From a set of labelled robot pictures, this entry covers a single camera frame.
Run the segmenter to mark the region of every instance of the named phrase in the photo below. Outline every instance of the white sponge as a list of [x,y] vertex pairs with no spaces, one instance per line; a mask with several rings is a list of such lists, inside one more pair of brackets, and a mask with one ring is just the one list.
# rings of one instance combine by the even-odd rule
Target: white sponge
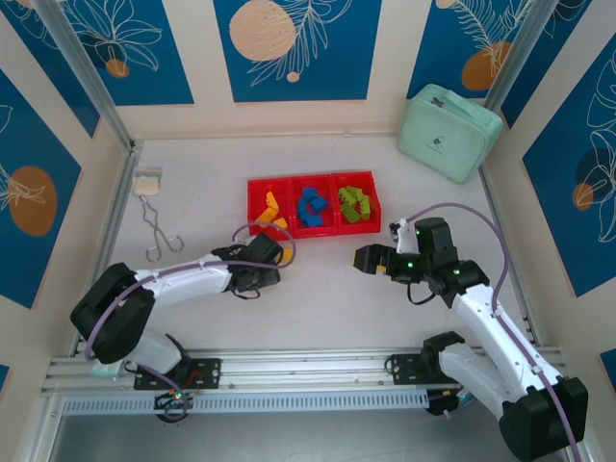
[[157,195],[161,191],[161,171],[138,170],[133,178],[134,195]]

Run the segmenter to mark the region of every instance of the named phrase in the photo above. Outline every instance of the orange circle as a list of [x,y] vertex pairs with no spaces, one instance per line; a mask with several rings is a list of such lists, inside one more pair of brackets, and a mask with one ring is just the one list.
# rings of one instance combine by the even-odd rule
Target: orange circle
[[118,79],[123,79],[124,77],[128,77],[130,69],[128,65],[124,61],[120,61],[117,59],[110,59],[105,63],[105,68],[107,72],[112,74],[114,77]]
[[436,7],[441,10],[451,8],[458,0],[436,0]]
[[580,183],[574,189],[574,205],[582,212],[593,205],[593,189],[586,183]]
[[295,43],[289,14],[271,0],[250,0],[229,23],[231,41],[247,60],[270,61],[285,55]]
[[39,167],[19,168],[9,183],[11,217],[15,225],[30,236],[49,232],[58,210],[56,187],[49,174]]
[[299,82],[299,74],[297,72],[289,72],[287,74],[287,80],[292,84]]
[[469,90],[488,90],[492,87],[511,42],[500,41],[489,49],[477,51],[464,65],[462,84]]

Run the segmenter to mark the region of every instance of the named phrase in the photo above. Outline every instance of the red tray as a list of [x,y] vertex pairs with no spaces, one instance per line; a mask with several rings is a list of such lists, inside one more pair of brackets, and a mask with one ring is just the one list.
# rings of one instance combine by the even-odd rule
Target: red tray
[[[338,189],[346,186],[361,188],[371,199],[371,216],[350,224],[340,212]],[[317,193],[327,200],[328,207],[320,213],[323,226],[310,228],[305,226],[297,215],[297,205],[303,188],[317,188]],[[381,230],[381,205],[378,201],[376,186],[370,171],[350,171],[324,175],[291,176],[248,181],[248,222],[256,220],[268,207],[266,194],[271,191],[278,202],[280,213],[289,224],[289,233],[297,239],[338,236],[348,234],[378,233]],[[250,234],[263,231],[259,227],[250,228]],[[287,237],[274,228],[267,227],[265,232],[277,241]]]

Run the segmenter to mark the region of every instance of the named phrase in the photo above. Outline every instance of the orange block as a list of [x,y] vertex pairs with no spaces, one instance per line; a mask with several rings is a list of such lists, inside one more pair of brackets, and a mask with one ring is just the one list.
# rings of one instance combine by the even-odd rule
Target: orange block
[[273,221],[277,215],[278,215],[278,212],[276,212],[271,207],[268,207],[265,210],[265,212],[256,219],[256,221]]
[[275,219],[273,221],[273,224],[277,224],[281,228],[285,228],[285,229],[289,228],[289,225],[287,224],[287,221],[284,218]]
[[273,192],[268,192],[266,194],[266,203],[268,207],[271,207],[276,211],[276,214],[280,213],[280,207],[278,207],[278,202],[276,202],[276,198],[273,196]]

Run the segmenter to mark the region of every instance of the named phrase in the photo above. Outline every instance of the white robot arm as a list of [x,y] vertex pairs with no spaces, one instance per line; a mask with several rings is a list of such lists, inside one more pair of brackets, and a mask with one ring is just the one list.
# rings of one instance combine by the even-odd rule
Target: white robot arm
[[190,368],[178,371],[188,355],[171,337],[145,330],[150,314],[203,295],[258,296],[260,289],[280,281],[278,269],[284,266],[277,264],[282,251],[261,233],[247,244],[219,248],[175,267],[131,271],[123,263],[115,264],[99,277],[70,318],[88,339],[87,356],[90,347],[102,364],[127,361],[182,381],[191,373]]
[[427,282],[432,296],[424,301],[440,296],[473,330],[485,356],[476,354],[455,332],[437,335],[424,341],[419,358],[427,375],[436,383],[443,383],[443,377],[453,379],[482,402],[499,421],[505,443],[521,460],[534,460],[568,446],[552,391],[564,408],[575,440],[581,441],[588,406],[583,384],[577,378],[563,377],[546,361],[500,303],[493,308],[494,290],[487,276],[475,262],[458,259],[449,226],[442,218],[422,219],[414,227],[404,218],[392,223],[397,248],[362,247],[355,253],[354,266],[371,274],[382,269],[392,280],[407,284],[413,303],[411,284]]

